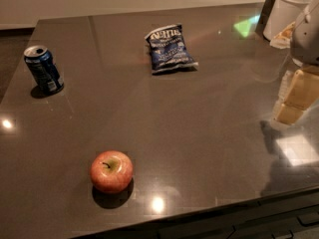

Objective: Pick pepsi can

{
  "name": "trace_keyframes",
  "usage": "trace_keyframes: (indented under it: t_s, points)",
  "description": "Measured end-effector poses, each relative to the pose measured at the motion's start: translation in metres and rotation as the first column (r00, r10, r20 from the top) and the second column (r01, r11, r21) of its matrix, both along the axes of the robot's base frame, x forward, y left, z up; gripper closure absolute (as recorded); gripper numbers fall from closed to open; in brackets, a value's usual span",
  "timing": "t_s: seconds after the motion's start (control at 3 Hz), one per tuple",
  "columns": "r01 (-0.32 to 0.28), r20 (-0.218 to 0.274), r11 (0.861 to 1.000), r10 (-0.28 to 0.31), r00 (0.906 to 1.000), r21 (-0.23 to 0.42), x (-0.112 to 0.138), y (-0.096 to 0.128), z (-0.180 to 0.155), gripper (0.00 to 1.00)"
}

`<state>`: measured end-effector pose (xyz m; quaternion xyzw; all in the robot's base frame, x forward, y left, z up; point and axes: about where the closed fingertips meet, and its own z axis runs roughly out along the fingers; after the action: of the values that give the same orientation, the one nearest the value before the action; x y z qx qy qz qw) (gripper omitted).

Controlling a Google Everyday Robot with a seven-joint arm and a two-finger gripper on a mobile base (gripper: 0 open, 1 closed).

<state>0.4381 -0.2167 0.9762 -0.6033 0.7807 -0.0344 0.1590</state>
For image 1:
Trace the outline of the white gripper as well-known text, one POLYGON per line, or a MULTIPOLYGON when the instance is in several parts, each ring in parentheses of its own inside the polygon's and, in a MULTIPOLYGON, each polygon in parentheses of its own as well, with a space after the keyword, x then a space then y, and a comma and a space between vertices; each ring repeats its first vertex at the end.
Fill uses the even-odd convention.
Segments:
POLYGON ((309 65, 287 71, 282 78, 273 118, 287 125, 296 123, 319 99, 319 0, 311 0, 296 18, 290 53, 309 65))

